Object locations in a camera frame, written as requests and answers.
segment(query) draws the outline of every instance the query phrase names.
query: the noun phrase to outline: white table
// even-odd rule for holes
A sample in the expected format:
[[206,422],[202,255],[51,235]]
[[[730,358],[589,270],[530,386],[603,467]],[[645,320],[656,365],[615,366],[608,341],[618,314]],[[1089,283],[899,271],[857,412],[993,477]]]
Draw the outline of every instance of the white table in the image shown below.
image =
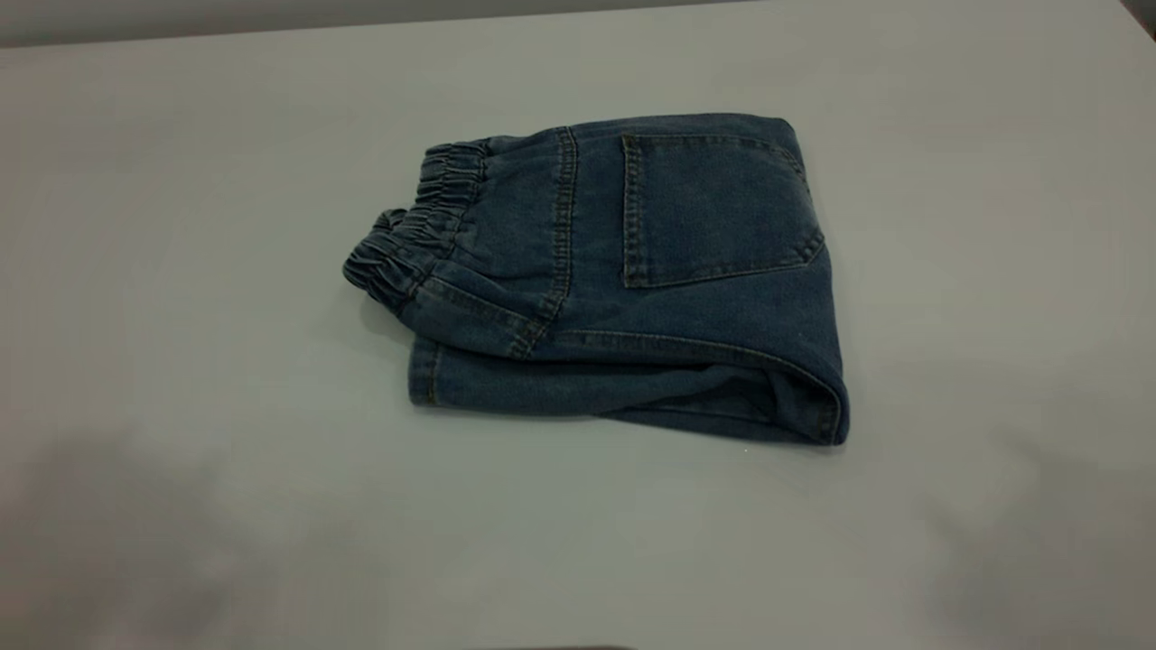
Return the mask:
[[[845,449],[408,404],[410,337],[340,267],[425,147],[705,111],[799,132]],[[1110,0],[2,51],[0,494],[44,530],[0,568],[104,593],[193,547],[246,648],[1147,647],[1154,115]]]

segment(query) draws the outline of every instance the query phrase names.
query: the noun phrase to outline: pocket stitching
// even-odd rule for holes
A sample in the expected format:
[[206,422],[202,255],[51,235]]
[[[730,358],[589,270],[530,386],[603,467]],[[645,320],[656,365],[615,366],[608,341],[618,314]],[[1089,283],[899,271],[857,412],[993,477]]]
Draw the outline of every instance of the pocket stitching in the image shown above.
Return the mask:
[[622,219],[622,260],[623,281],[627,287],[645,287],[645,269],[637,259],[643,248],[642,242],[642,148],[633,135],[622,136],[627,168],[627,186],[624,192]]
[[822,230],[815,230],[800,244],[794,246],[795,259],[780,259],[770,265],[756,267],[740,267],[733,265],[698,267],[687,272],[681,272],[677,278],[668,278],[662,274],[647,273],[642,263],[643,237],[642,237],[642,191],[643,191],[643,157],[640,138],[645,138],[652,146],[674,147],[688,143],[732,143],[738,146],[766,149],[777,154],[787,167],[794,171],[799,180],[802,182],[807,194],[810,187],[807,184],[806,172],[802,165],[787,149],[754,138],[740,138],[736,135],[703,134],[703,135],[635,135],[623,134],[622,147],[625,165],[625,187],[623,192],[623,219],[622,219],[622,259],[623,259],[623,283],[627,288],[651,288],[669,287],[689,282],[703,282],[720,278],[734,278],[739,275],[750,275],[755,273],[769,273],[777,271],[790,271],[810,265],[825,245]]

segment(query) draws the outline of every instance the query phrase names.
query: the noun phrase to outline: back pocket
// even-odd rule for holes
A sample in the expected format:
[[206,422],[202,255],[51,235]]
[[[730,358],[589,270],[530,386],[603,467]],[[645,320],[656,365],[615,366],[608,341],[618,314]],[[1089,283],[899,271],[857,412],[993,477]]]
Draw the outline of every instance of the back pocket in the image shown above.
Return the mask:
[[762,140],[623,135],[623,281],[646,288],[806,266],[823,248],[802,165]]

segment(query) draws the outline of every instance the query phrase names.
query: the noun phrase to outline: denim fabric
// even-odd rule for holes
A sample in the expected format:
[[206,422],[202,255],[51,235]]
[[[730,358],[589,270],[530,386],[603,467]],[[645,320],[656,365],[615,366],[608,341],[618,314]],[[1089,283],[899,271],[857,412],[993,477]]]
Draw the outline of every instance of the denim fabric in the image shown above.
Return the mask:
[[435,147],[344,275],[417,333],[415,404],[846,438],[830,260],[779,119]]

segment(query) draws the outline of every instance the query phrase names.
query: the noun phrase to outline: seam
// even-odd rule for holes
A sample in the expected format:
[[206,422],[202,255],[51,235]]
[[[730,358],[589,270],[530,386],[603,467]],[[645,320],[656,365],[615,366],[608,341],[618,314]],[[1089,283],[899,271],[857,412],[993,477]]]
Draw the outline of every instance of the seam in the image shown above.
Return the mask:
[[717,143],[717,145],[726,145],[726,143],[742,145],[742,146],[754,147],[754,148],[758,148],[758,149],[770,149],[770,150],[775,152],[776,154],[780,155],[783,158],[785,158],[786,162],[787,162],[787,164],[790,164],[791,168],[794,169],[795,173],[798,173],[799,177],[802,178],[806,182],[806,172],[803,171],[802,162],[800,162],[799,158],[796,158],[794,154],[792,154],[786,147],[784,147],[781,145],[776,145],[775,142],[769,142],[766,140],[759,140],[757,138],[743,138],[743,136],[740,136],[740,135],[725,135],[725,134],[721,134],[721,133],[719,133],[719,134],[704,133],[704,134],[701,134],[701,135],[699,134],[692,134],[692,133],[691,134],[672,133],[672,134],[666,134],[666,135],[662,135],[662,134],[658,134],[658,135],[630,135],[629,138],[638,138],[638,139],[650,140],[650,141],[652,141],[652,143],[654,146],[658,146],[658,147],[677,147],[677,146],[681,146],[681,145],[692,143],[692,142],[706,142],[706,143]]
[[622,197],[622,280],[627,287],[646,286],[642,268],[642,148],[635,135],[622,136],[625,164],[625,190]]
[[[558,341],[560,338],[565,338],[568,335],[579,337],[579,338],[581,338],[581,337],[605,337],[605,338],[608,338],[608,339],[618,339],[618,340],[622,340],[622,339],[635,339],[635,340],[650,340],[650,341],[655,341],[655,342],[676,344],[676,345],[686,346],[686,347],[691,348],[691,349],[694,349],[694,348],[704,349],[705,348],[705,349],[716,349],[716,350],[728,352],[728,353],[739,354],[739,355],[755,356],[755,357],[758,357],[758,359],[762,359],[762,360],[766,360],[766,361],[777,363],[777,364],[783,365],[785,368],[790,368],[791,370],[798,372],[799,375],[806,377],[807,379],[810,379],[812,382],[814,382],[814,384],[816,386],[821,386],[823,390],[825,390],[830,394],[832,401],[835,402],[835,406],[833,406],[833,408],[827,408],[824,411],[833,411],[833,415],[835,416],[833,416],[832,421],[827,421],[822,416],[822,414],[820,414],[820,418],[817,419],[818,420],[817,426],[821,427],[821,428],[818,430],[817,440],[820,442],[825,443],[825,444],[829,444],[829,445],[832,445],[832,446],[835,445],[836,434],[838,433],[838,430],[837,430],[838,423],[843,419],[842,418],[842,415],[843,415],[843,400],[839,399],[839,393],[837,393],[835,391],[835,389],[832,389],[831,386],[829,386],[827,384],[827,382],[821,381],[818,377],[812,375],[810,372],[808,372],[807,370],[805,370],[800,365],[798,365],[795,363],[792,363],[792,362],[790,362],[790,361],[787,361],[785,359],[781,359],[781,357],[778,357],[778,356],[775,356],[775,355],[771,355],[771,354],[766,354],[764,352],[758,352],[756,349],[744,348],[742,346],[733,346],[733,345],[729,345],[729,344],[719,344],[719,342],[716,342],[716,341],[705,341],[705,340],[702,340],[702,339],[687,339],[687,338],[683,338],[683,337],[668,337],[668,335],[665,335],[665,334],[644,334],[644,333],[637,333],[637,332],[616,332],[616,331],[610,331],[610,330],[565,330],[565,331],[556,333],[554,335],[554,339],[555,339],[555,341]],[[575,341],[570,341],[570,342],[572,345],[577,345],[577,346],[581,346],[581,347],[586,347],[586,348],[607,349],[607,348],[610,347],[610,346],[600,346],[600,345],[596,345],[596,344],[592,344],[590,341],[585,341],[585,340],[575,340]],[[679,355],[675,355],[675,354],[670,354],[669,350],[664,350],[664,349],[649,348],[646,352],[649,354],[658,354],[658,355],[662,355],[662,356],[679,356]]]
[[578,183],[578,141],[569,126],[556,130],[558,139],[558,193],[554,201],[554,278],[550,290],[538,305],[535,318],[529,320],[510,345],[510,356],[524,360],[554,324],[562,311],[562,303],[570,296],[572,273],[571,230],[575,192]]
[[598,415],[605,416],[616,413],[618,411],[650,411],[653,413],[681,413],[683,415],[702,415],[702,416],[709,415],[711,418],[725,418],[727,420],[734,420],[736,422],[747,422],[749,424],[775,424],[775,422],[772,422],[771,420],[755,420],[753,418],[743,418],[742,415],[731,415],[729,413],[709,413],[705,411],[690,411],[686,408],[670,408],[666,406],[627,406],[623,408],[618,408],[616,411],[607,411],[606,413],[599,413]]
[[526,323],[529,323],[529,318],[526,318],[525,316],[523,316],[520,313],[517,313],[514,311],[510,311],[509,309],[506,309],[506,308],[504,308],[502,305],[494,304],[494,303],[491,303],[490,301],[488,301],[486,298],[477,297],[474,294],[472,294],[470,291],[467,291],[467,290],[462,289],[461,287],[457,287],[454,285],[451,285],[450,282],[446,282],[445,280],[438,278],[437,275],[430,275],[427,279],[427,285],[430,283],[430,282],[440,285],[440,286],[445,287],[446,290],[453,291],[453,297],[450,297],[450,296],[443,296],[443,295],[440,295],[438,293],[435,293],[435,290],[430,289],[428,286],[421,288],[421,290],[425,291],[427,294],[430,294],[430,296],[432,296],[435,298],[442,298],[442,300],[445,300],[447,302],[453,302],[455,300],[460,300],[462,302],[468,302],[468,303],[476,304],[477,306],[480,306],[482,309],[486,309],[486,310],[492,310],[492,311],[501,312],[503,316],[516,320],[519,325],[524,325]]
[[423,269],[423,273],[414,280],[414,286],[410,287],[409,290],[406,293],[406,297],[398,303],[398,313],[401,313],[406,309],[406,306],[414,301],[414,297],[417,295],[417,289],[420,289],[421,286],[432,276],[433,267],[437,266],[439,261],[444,261],[449,259],[450,256],[453,254],[453,251],[458,248],[458,234],[461,232],[461,226],[466,221],[466,214],[469,213],[470,208],[473,208],[474,204],[477,201],[477,193],[481,191],[482,179],[486,177],[486,158],[489,154],[488,148],[486,147],[484,143],[477,145],[474,142],[469,143],[459,142],[439,154],[440,160],[438,162],[440,163],[440,170],[438,171],[438,177],[437,177],[438,185],[437,189],[435,190],[433,195],[440,197],[442,193],[445,191],[445,180],[447,171],[450,171],[451,169],[458,172],[462,171],[460,169],[450,168],[447,164],[450,162],[450,154],[453,150],[453,147],[466,148],[467,146],[473,148],[474,153],[477,155],[477,169],[476,169],[477,178],[474,178],[469,184],[469,199],[467,200],[467,206],[462,208],[462,210],[459,214],[455,215],[457,223],[453,224],[453,231],[450,234],[450,245],[445,249],[444,253],[435,256],[433,263],[430,264],[428,268]]
[[714,268],[711,268],[710,271],[712,271],[712,273],[710,273],[707,275],[696,275],[695,274],[696,271],[690,271],[690,272],[688,272],[689,273],[688,275],[680,275],[677,280],[662,280],[662,276],[658,276],[658,278],[655,278],[653,280],[645,281],[645,283],[632,285],[632,287],[635,287],[635,288],[642,288],[642,287],[646,287],[646,288],[672,287],[672,286],[675,286],[675,285],[689,285],[691,282],[705,282],[707,280],[719,280],[721,278],[736,278],[736,276],[740,276],[740,275],[754,275],[755,273],[776,273],[776,272],[779,272],[779,271],[795,271],[795,269],[799,269],[799,268],[806,268],[806,267],[810,266],[810,263],[815,261],[815,258],[818,257],[818,253],[822,252],[824,248],[827,248],[827,244],[821,241],[818,243],[818,245],[815,248],[814,252],[809,253],[809,256],[805,257],[802,252],[796,251],[796,253],[800,257],[800,261],[796,261],[796,263],[791,263],[791,264],[775,264],[775,265],[771,265],[771,266],[759,266],[759,267],[756,267],[756,268],[731,268],[731,267],[726,267],[726,266],[724,266],[724,267],[714,267],[714,268],[718,268],[718,272],[713,272]]
[[425,390],[425,399],[430,406],[437,406],[437,367],[442,361],[442,344],[435,344],[433,361],[430,362],[429,386]]

